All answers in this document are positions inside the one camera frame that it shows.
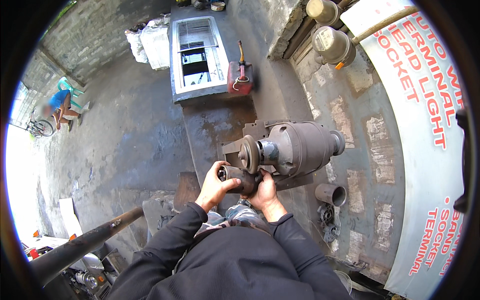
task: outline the camouflage pants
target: camouflage pants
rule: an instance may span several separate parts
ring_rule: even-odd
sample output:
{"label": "camouflage pants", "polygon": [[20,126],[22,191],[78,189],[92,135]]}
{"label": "camouflage pants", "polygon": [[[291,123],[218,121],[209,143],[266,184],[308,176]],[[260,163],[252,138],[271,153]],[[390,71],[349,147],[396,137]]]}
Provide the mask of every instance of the camouflage pants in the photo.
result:
{"label": "camouflage pants", "polygon": [[253,209],[246,205],[238,204],[232,206],[225,213],[226,216],[221,216],[214,211],[209,211],[207,215],[208,221],[202,224],[195,236],[207,230],[232,226],[250,227],[271,235],[268,225]]}

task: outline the person in blue shirt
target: person in blue shirt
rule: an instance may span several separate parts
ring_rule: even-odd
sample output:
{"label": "person in blue shirt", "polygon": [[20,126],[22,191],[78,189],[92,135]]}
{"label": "person in blue shirt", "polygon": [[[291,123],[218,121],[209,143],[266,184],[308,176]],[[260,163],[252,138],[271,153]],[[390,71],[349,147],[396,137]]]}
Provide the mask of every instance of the person in blue shirt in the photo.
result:
{"label": "person in blue shirt", "polygon": [[63,116],[77,117],[77,124],[82,124],[82,114],[70,110],[72,104],[70,90],[61,90],[50,98],[48,103],[44,105],[42,112],[44,116],[53,116],[57,130],[60,130],[61,124],[66,123],[68,131],[72,129],[72,120],[68,120]]}

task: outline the hand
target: hand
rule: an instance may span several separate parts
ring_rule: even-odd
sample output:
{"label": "hand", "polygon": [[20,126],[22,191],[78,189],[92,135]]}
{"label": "hand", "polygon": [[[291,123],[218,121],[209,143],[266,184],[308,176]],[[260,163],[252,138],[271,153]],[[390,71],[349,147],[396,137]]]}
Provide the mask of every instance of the hand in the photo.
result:
{"label": "hand", "polygon": [[222,165],[230,166],[228,162],[223,160],[215,162],[208,171],[202,186],[202,191],[197,201],[195,201],[195,203],[201,206],[207,213],[212,207],[223,200],[228,190],[238,187],[241,183],[238,178],[232,178],[224,182],[220,181],[220,179],[218,179],[218,171]]}
{"label": "hand", "polygon": [[260,172],[264,178],[258,185],[257,192],[248,201],[262,211],[268,222],[276,222],[287,211],[276,196],[276,187],[272,175],[262,168]]}

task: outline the green plastic chair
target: green plastic chair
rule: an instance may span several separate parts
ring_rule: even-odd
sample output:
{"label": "green plastic chair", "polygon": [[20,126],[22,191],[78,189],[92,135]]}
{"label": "green plastic chair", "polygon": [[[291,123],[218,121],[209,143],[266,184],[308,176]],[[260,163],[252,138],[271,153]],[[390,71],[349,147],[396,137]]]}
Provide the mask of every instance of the green plastic chair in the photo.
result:
{"label": "green plastic chair", "polygon": [[[84,92],[82,92],[81,90],[77,89],[77,88],[74,88],[67,80],[67,77],[63,76],[62,78],[60,78],[59,80],[59,84],[57,85],[57,87],[59,88],[59,91],[63,90],[61,85],[64,85],[68,90],[70,90],[70,93],[72,94],[72,96],[74,97],[78,97],[80,94],[84,94]],[[82,108],[80,105],[76,104],[74,101],[70,100],[70,103],[72,103],[73,105],[79,107],[79,108]]]}

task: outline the blue shirt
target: blue shirt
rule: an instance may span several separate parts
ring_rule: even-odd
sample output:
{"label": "blue shirt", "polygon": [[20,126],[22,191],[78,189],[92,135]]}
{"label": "blue shirt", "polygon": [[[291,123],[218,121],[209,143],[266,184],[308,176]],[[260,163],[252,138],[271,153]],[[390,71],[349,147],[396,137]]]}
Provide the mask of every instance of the blue shirt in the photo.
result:
{"label": "blue shirt", "polygon": [[70,93],[70,90],[61,90],[50,98],[48,104],[52,106],[53,109],[60,108],[60,105],[65,101],[65,97]]}

